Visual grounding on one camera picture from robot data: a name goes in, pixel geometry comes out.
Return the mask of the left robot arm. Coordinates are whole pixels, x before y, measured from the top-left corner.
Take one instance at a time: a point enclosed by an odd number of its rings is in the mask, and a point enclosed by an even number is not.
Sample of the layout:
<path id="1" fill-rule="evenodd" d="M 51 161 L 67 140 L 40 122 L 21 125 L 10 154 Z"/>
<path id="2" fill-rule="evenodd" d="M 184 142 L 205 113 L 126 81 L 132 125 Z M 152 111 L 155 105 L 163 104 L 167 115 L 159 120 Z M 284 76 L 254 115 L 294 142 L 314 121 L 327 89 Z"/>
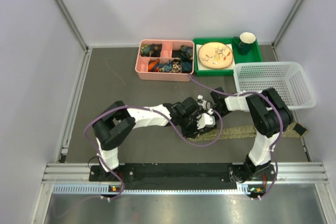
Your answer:
<path id="1" fill-rule="evenodd" d="M 149 126 L 167 126 L 169 121 L 180 126 L 184 137 L 196 133 L 195 114 L 199 105 L 191 98 L 183 102 L 163 103 L 153 107 L 123 108 L 100 118 L 92 126 L 102 159 L 101 174 L 107 180 L 114 180 L 119 174 L 118 147 L 132 129 Z"/>

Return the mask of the olive green patterned tie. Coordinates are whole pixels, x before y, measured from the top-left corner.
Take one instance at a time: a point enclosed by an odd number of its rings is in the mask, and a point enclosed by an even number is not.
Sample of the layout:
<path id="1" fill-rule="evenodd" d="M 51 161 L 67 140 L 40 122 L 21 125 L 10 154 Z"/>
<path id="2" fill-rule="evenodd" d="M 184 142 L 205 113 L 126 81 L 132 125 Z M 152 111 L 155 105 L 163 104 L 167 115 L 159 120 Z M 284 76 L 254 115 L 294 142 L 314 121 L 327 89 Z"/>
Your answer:
<path id="1" fill-rule="evenodd" d="M 301 124 L 294 122 L 290 124 L 282 133 L 283 137 L 287 138 L 302 138 L 308 132 L 308 129 Z M 219 137 L 220 140 L 236 139 L 236 138 L 254 138 L 256 137 L 256 128 L 253 125 L 227 127 L 222 130 Z M 213 141 L 219 134 L 219 129 L 214 129 L 211 132 L 197 135 L 196 137 L 188 137 L 189 141 Z"/>

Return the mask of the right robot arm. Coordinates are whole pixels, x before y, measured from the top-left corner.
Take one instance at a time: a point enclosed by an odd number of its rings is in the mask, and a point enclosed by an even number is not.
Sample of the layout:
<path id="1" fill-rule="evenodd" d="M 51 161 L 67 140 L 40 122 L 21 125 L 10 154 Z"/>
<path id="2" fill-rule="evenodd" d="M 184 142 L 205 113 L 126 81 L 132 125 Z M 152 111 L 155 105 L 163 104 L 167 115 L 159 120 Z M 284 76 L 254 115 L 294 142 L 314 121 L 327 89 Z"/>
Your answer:
<path id="1" fill-rule="evenodd" d="M 256 129 L 253 147 L 244 164 L 232 166 L 232 179 L 242 183 L 263 176 L 271 163 L 277 140 L 293 122 L 292 112 L 275 88 L 234 95 L 227 95 L 222 88 L 217 88 L 211 90 L 211 97 L 214 110 L 221 117 L 233 111 L 249 112 Z"/>

